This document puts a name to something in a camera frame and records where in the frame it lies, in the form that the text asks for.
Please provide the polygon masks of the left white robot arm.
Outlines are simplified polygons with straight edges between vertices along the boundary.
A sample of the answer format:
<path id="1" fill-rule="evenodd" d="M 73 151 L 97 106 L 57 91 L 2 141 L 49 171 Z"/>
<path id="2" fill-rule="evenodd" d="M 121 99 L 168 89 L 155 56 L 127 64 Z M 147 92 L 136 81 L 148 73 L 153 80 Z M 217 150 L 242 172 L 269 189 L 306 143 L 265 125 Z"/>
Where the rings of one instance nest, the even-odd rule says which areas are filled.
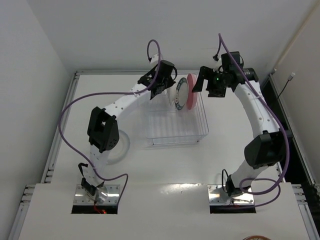
<path id="1" fill-rule="evenodd" d="M 199 92 L 193 93 L 197 75 L 178 78 L 175 65 L 162 58 L 113 103 L 95 107 L 90 114 L 87 135 L 90 156 L 80 164 L 81 187 L 94 199 L 104 188 L 102 174 L 107 165 L 122 159 L 130 147 L 128 135 L 119 129 L 123 121 L 140 107 L 146 108 L 147 140 L 151 145 L 170 146 L 197 143 L 209 133 Z"/>

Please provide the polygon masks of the pink plate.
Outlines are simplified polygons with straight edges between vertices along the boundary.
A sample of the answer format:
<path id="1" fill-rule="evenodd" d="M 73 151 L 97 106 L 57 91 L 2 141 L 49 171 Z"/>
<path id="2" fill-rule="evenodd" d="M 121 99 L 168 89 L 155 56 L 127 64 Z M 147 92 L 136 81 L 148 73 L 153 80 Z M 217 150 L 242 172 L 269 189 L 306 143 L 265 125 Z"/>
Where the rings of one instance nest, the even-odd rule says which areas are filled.
<path id="1" fill-rule="evenodd" d="M 186 101 L 186 107 L 188 110 L 192 110 L 196 106 L 198 100 L 198 93 L 193 92 L 193 88 L 197 82 L 197 76 L 193 73 L 189 73 L 186 79 L 188 83 L 188 97 Z"/>

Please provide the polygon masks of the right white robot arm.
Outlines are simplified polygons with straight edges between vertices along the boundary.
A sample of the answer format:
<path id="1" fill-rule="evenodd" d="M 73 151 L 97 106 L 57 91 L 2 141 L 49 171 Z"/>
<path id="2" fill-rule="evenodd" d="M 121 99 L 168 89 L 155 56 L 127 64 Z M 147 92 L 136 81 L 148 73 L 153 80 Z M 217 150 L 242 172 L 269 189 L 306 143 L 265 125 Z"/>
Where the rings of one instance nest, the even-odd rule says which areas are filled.
<path id="1" fill-rule="evenodd" d="M 263 171 L 284 161 L 278 180 L 269 189 L 259 192 L 264 195 L 278 187 L 286 174 L 290 161 L 289 133 L 261 94 L 255 70 L 243 67 L 240 53 L 227 52 L 215 59 L 221 60 L 218 69 L 210 68 L 203 75 L 208 81 L 208 97 L 223 98 L 227 89 L 231 89 L 243 106 L 253 134 L 253 139 L 244 148 L 244 161 L 227 178 L 226 192 L 229 196 L 247 193 Z"/>

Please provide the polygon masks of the green rimmed white plate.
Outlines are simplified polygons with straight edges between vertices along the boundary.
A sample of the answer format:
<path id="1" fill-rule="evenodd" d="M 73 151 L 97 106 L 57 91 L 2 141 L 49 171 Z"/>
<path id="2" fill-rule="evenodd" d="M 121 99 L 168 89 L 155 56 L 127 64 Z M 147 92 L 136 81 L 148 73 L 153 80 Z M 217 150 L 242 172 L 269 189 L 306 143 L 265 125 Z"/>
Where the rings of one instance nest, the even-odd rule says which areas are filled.
<path id="1" fill-rule="evenodd" d="M 175 107 L 178 111 L 182 110 L 188 99 L 189 85 L 185 77 L 182 77 L 176 85 Z"/>

